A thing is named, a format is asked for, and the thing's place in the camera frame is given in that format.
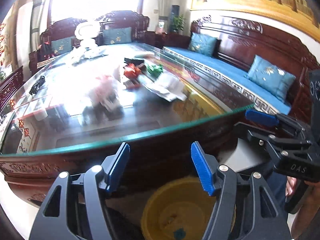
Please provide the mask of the person right hand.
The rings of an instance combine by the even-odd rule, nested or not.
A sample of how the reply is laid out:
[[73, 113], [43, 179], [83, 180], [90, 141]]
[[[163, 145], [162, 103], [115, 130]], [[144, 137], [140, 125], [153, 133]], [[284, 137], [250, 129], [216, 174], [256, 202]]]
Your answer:
[[319, 210], [319, 183], [305, 182], [311, 187], [310, 194], [304, 199], [291, 228], [291, 235], [294, 239], [300, 237], [308, 228]]

